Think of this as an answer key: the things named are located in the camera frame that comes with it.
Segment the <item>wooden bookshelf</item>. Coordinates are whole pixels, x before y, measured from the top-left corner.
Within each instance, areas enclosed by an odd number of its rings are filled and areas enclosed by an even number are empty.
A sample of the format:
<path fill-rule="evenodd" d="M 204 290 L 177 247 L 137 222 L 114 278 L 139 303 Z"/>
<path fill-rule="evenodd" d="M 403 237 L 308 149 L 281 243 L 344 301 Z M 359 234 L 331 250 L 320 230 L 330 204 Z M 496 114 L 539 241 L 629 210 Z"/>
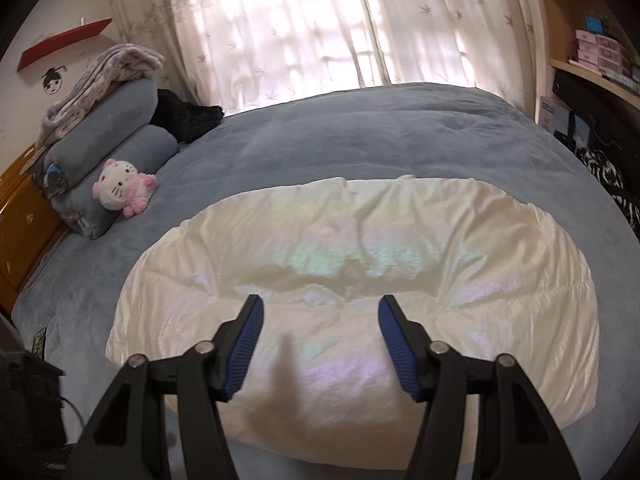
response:
<path fill-rule="evenodd" d="M 549 65 L 638 108 L 638 51 L 605 0 L 540 1 Z"/>

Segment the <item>orange wooden headboard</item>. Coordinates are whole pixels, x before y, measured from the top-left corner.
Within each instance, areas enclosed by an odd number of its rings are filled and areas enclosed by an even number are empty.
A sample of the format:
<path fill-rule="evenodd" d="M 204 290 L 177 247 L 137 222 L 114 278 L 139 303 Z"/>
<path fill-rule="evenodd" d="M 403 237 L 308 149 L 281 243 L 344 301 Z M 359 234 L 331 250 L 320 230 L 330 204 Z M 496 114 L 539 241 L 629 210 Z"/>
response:
<path fill-rule="evenodd" d="M 6 313 L 12 312 L 44 255 L 66 232 L 32 177 L 21 173 L 34 151 L 33 146 L 24 151 L 1 175 L 0 302 Z"/>

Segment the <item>upper blue-grey rolled pillow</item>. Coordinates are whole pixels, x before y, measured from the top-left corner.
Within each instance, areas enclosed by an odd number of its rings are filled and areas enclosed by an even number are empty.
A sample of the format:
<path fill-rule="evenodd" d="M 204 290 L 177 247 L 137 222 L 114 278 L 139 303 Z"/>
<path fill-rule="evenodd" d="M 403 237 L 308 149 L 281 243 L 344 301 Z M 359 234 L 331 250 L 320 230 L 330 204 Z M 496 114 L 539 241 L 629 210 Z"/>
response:
<path fill-rule="evenodd" d="M 150 122 L 156 106 L 157 88 L 150 78 L 117 87 L 47 152 L 41 178 L 44 194 L 63 194 L 91 174 L 115 148 Z"/>

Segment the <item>blue-grey bed cover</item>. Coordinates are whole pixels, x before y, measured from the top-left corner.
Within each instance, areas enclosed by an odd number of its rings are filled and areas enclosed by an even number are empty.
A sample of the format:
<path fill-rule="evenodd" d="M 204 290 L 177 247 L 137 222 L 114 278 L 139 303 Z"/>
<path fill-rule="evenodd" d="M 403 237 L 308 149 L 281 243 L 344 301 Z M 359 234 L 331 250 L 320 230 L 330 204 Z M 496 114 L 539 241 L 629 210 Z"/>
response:
<path fill-rule="evenodd" d="M 64 422 L 80 435 L 116 374 L 104 350 L 126 277 L 146 248 L 241 192 L 342 177 L 473 178 L 552 215 L 585 255 L 598 295 L 596 407 L 564 432 L 582 476 L 602 477 L 639 421 L 639 243 L 589 170 L 493 94 L 443 84 L 335 92 L 228 117 L 160 170 L 144 214 L 97 240 L 64 237 L 18 297 L 24 341 L 47 334 L 64 375 Z"/>

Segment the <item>lower blue-grey rolled pillow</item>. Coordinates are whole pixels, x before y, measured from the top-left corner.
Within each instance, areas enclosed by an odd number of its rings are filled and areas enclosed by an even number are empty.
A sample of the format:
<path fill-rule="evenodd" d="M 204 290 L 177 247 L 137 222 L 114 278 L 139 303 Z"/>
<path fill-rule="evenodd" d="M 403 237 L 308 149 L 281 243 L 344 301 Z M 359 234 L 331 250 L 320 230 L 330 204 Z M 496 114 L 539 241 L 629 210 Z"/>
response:
<path fill-rule="evenodd" d="M 169 132 L 144 126 L 73 188 L 51 197 L 52 207 L 70 228 L 95 240 L 122 214 L 140 214 L 140 206 L 151 200 L 157 170 L 177 152 Z"/>

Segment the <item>cartoon girl wall sticker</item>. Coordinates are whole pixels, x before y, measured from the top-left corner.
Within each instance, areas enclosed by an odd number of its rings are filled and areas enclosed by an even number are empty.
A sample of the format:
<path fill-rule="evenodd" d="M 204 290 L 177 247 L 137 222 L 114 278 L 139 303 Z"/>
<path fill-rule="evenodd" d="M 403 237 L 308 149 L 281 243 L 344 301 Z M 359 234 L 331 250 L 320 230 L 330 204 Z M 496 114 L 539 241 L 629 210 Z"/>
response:
<path fill-rule="evenodd" d="M 54 96 L 63 85 L 63 74 L 67 72 L 67 67 L 61 65 L 58 67 L 50 67 L 42 75 L 42 90 L 46 96 Z"/>

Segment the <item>blue-grey rolled pillow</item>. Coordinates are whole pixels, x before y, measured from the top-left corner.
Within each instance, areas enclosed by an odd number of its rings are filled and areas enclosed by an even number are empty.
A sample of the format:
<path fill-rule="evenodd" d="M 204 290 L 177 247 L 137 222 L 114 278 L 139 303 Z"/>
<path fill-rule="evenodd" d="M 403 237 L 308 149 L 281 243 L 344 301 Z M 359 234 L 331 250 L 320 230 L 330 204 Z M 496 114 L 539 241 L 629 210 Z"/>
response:
<path fill-rule="evenodd" d="M 52 207 L 70 228 L 95 240 L 122 214 L 140 214 L 140 206 L 151 200 L 157 170 L 177 152 L 169 132 L 144 126 L 73 188 L 51 197 Z"/>
<path fill-rule="evenodd" d="M 47 152 L 41 178 L 44 194 L 63 194 L 91 174 L 115 148 L 150 122 L 156 106 L 157 88 L 150 78 L 117 87 Z"/>

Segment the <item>pink stacked boxes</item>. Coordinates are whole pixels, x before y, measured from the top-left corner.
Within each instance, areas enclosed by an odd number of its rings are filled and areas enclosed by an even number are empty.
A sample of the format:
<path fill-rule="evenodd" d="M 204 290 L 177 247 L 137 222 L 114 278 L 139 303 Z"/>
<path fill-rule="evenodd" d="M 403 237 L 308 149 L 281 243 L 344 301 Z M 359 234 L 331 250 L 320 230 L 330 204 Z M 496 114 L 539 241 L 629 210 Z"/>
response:
<path fill-rule="evenodd" d="M 612 70 L 616 74 L 631 75 L 628 51 L 617 40 L 586 30 L 575 30 L 568 46 L 568 58 L 596 72 Z"/>

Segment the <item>black white patterned cloth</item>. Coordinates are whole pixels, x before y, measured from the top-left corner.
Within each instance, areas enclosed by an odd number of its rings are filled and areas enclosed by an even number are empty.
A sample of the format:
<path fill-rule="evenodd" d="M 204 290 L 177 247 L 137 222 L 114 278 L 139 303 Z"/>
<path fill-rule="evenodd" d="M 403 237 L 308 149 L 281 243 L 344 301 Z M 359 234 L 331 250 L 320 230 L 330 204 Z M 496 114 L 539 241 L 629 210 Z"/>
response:
<path fill-rule="evenodd" d="M 623 175 L 600 150 L 580 148 L 577 158 L 608 192 L 625 216 L 631 229 L 639 237 L 639 194 L 624 183 Z"/>

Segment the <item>black fluffy garment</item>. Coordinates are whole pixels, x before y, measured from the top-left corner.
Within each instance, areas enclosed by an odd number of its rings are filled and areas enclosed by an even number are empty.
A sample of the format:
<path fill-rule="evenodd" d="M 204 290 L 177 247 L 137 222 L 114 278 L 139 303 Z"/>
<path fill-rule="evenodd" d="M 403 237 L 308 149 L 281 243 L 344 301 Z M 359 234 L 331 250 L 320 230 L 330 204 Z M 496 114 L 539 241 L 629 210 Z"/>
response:
<path fill-rule="evenodd" d="M 201 106 L 180 99 L 168 89 L 157 90 L 157 104 L 150 125 L 165 129 L 178 143 L 191 144 L 224 120 L 218 106 Z"/>

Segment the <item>white puffer down jacket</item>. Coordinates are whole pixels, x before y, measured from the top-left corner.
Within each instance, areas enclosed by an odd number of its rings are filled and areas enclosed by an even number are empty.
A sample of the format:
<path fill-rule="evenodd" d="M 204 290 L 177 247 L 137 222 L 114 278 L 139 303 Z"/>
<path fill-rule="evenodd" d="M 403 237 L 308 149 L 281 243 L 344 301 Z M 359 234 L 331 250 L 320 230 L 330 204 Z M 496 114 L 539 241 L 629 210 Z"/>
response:
<path fill-rule="evenodd" d="M 105 354 L 178 356 L 247 296 L 265 321 L 241 390 L 239 442 L 311 463 L 408 465 L 423 410 L 378 327 L 393 295 L 460 353 L 509 353 L 566 427 L 596 404 L 599 321 L 585 256 L 551 214 L 473 179 L 351 180 L 231 196 L 169 230 L 131 269 Z"/>

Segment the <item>pink white cat plush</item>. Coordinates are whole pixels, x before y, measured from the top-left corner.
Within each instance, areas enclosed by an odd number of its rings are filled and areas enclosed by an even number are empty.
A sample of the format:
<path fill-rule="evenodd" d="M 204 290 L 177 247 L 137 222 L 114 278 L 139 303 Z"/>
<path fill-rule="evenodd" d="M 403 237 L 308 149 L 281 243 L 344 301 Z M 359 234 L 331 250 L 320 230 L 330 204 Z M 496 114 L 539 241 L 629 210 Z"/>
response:
<path fill-rule="evenodd" d="M 129 219 L 145 212 L 158 185 L 155 174 L 139 172 L 126 160 L 107 159 L 92 186 L 92 198 L 104 209 Z"/>

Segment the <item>white cardboard box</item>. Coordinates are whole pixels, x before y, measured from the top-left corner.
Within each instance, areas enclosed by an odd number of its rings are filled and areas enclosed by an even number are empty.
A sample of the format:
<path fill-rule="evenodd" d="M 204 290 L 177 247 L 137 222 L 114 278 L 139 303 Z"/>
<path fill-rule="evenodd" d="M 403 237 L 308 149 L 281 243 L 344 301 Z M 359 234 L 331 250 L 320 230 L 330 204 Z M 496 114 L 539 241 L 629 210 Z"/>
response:
<path fill-rule="evenodd" d="M 548 133 L 559 131 L 567 134 L 570 125 L 570 111 L 555 102 L 554 99 L 542 96 L 539 99 L 538 125 Z"/>

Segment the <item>floral folded blanket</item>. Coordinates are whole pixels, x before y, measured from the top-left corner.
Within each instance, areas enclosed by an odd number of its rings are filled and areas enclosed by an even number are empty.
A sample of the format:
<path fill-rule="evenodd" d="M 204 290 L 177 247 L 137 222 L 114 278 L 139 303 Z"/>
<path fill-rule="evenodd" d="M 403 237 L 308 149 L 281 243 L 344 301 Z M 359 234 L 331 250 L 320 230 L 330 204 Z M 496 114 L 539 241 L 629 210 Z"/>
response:
<path fill-rule="evenodd" d="M 40 122 L 35 148 L 48 148 L 75 128 L 116 84 L 152 77 L 165 63 L 165 57 L 140 44 L 115 44 L 93 60 L 73 89 L 52 104 Z"/>

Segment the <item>red wall shelf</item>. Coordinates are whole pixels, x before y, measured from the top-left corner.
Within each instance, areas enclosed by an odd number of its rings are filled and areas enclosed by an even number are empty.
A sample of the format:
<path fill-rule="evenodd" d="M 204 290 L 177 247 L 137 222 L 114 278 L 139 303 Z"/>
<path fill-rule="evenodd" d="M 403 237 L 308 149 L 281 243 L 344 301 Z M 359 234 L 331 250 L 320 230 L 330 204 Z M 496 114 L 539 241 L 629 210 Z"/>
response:
<path fill-rule="evenodd" d="M 104 18 L 103 20 L 82 24 L 37 42 L 22 53 L 16 70 L 20 72 L 58 50 L 99 36 L 112 21 L 112 18 Z"/>

